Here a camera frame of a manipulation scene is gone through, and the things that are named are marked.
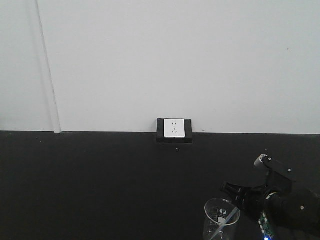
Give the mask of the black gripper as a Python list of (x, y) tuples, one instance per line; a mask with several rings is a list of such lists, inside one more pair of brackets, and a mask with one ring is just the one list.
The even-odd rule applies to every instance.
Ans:
[(266, 186), (244, 187), (223, 182), (220, 190), (252, 220), (258, 220), (264, 211), (269, 189)]

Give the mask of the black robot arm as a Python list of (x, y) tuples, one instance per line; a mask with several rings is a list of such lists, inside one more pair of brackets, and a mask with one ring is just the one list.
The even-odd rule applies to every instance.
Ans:
[(252, 221), (266, 215), (272, 227), (320, 236), (320, 196), (307, 188), (261, 185), (247, 187), (224, 182), (220, 190)]

